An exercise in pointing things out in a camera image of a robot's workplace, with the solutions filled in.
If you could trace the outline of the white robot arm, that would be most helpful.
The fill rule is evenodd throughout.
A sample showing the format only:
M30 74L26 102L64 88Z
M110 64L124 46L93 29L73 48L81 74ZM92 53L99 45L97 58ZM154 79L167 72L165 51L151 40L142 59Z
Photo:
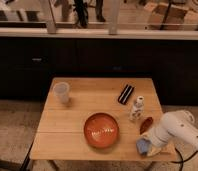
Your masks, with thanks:
M178 137L198 150L198 129L195 118L187 110L165 113L148 131L148 138L155 147L165 147L173 137Z

